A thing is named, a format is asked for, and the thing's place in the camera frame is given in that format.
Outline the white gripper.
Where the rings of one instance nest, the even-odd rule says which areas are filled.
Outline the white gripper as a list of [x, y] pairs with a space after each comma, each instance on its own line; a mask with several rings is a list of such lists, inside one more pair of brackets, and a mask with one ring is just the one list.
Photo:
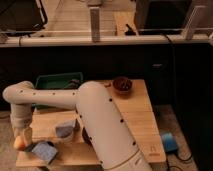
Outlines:
[[32, 128], [28, 127], [32, 123], [31, 106], [12, 104], [10, 119], [14, 129], [25, 128], [22, 132], [22, 136], [25, 145], [29, 146], [32, 143]]

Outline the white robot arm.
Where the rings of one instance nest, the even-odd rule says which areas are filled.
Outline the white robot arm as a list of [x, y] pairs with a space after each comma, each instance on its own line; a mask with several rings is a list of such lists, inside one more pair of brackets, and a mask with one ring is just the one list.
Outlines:
[[23, 81], [5, 88], [3, 98], [11, 104], [15, 128], [30, 125], [32, 103], [76, 110], [105, 171], [152, 171], [112, 96], [99, 82], [85, 82], [77, 90], [36, 90]]

